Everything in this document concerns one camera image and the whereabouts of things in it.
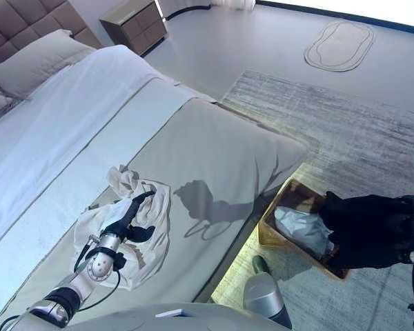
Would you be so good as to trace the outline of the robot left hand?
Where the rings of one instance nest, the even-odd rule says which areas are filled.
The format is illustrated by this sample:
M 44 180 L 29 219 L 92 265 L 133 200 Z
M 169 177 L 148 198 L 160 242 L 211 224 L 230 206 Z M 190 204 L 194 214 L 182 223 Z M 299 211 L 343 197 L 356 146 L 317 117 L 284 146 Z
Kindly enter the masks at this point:
M 149 240 L 155 231 L 155 226 L 142 228 L 131 225 L 131 222 L 136 217 L 141 204 L 154 194 L 155 192 L 148 191 L 133 199 L 126 198 L 113 204 L 103 222 L 102 234 L 114 234 L 121 242 L 127 240 L 143 243 Z

